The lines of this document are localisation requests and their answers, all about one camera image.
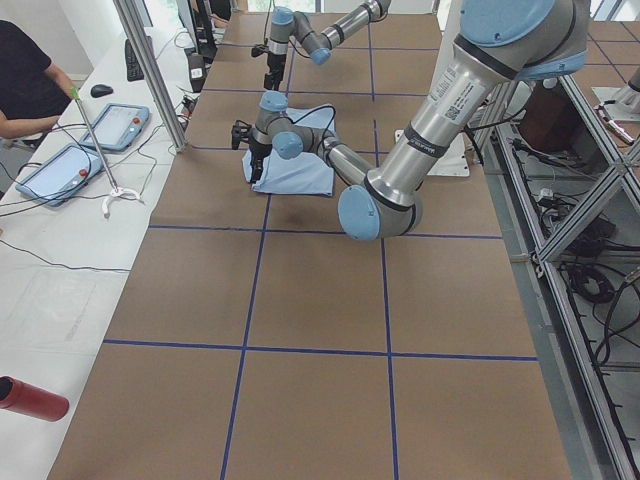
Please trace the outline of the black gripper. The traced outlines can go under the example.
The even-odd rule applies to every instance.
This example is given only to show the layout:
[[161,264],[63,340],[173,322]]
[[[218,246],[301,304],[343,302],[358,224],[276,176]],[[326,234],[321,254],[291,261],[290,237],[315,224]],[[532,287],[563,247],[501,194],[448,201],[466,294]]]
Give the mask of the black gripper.
[[268,72],[264,75],[263,86],[266,90],[278,90],[284,77],[286,55],[269,52],[267,66]]
[[250,144],[249,151],[251,152],[251,177],[249,182],[251,184],[255,184],[262,177],[264,172],[264,160],[271,154],[271,145],[254,142]]

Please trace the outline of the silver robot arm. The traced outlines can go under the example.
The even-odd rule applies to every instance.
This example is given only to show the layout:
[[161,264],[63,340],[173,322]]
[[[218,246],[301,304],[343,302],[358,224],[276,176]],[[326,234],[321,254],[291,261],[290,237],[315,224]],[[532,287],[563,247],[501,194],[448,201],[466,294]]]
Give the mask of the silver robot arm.
[[417,195],[424,178],[495,86],[542,80],[581,69],[587,55],[590,4],[587,1],[464,1],[453,58],[381,166],[374,168],[328,128],[301,126],[286,113],[278,92],[290,40],[317,65],[359,29],[384,18],[386,1],[365,1],[322,32],[301,12],[276,8],[264,50],[269,71],[254,124],[236,122],[232,147],[246,143],[250,180],[257,182],[272,152],[291,159],[303,152],[319,156],[346,183],[339,221],[351,238],[369,241],[404,235],[421,221]]
[[316,65],[323,65],[331,52],[346,39],[365,26],[381,21],[388,13],[390,1],[363,1],[321,32],[316,31],[307,15],[287,7],[275,7],[271,18],[269,37],[264,47],[267,52],[268,72],[264,76],[266,90],[278,90],[284,77],[288,45],[297,41]]

